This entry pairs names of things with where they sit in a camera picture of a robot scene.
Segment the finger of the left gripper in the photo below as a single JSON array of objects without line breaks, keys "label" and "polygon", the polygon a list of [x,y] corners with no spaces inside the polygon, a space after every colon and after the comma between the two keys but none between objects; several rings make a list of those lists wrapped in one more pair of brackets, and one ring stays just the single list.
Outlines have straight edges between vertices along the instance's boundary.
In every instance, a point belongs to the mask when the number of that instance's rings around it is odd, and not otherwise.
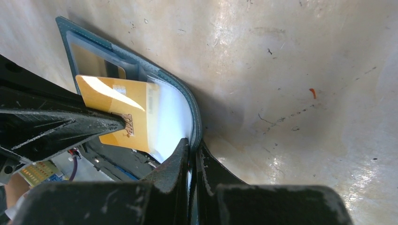
[{"label": "finger of the left gripper", "polygon": [[1,183],[28,165],[124,127],[121,117],[86,107],[80,95],[1,56]]}]

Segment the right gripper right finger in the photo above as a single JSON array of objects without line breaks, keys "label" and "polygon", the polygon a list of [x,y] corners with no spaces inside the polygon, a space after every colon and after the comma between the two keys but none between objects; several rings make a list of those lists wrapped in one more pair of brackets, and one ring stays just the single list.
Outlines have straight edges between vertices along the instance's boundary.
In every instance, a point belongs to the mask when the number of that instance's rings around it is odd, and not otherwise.
[{"label": "right gripper right finger", "polygon": [[204,141],[200,142],[195,159],[199,224],[218,225],[222,220],[222,204],[217,187],[246,183],[220,163]]}]

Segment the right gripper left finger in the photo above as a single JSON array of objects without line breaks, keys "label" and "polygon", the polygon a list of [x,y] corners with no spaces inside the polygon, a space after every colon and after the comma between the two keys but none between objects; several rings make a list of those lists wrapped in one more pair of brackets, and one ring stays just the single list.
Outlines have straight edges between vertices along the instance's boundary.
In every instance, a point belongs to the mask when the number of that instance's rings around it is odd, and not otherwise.
[{"label": "right gripper left finger", "polygon": [[188,222],[188,153],[187,138],[182,138],[173,153],[147,175],[150,185],[145,195],[144,225],[186,225]]}]

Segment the blue card holder wallet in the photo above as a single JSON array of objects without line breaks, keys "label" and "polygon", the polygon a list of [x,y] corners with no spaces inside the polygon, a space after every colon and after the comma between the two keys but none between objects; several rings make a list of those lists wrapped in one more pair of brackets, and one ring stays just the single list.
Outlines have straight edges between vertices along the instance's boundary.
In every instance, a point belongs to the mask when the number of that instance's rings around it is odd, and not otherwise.
[{"label": "blue card holder wallet", "polygon": [[187,86],[174,75],[147,59],[90,32],[59,16],[56,24],[65,47],[76,90],[81,95],[76,76],[88,75],[155,83],[160,87],[158,140],[155,153],[164,162],[182,138],[192,150],[202,138],[198,104]]}]

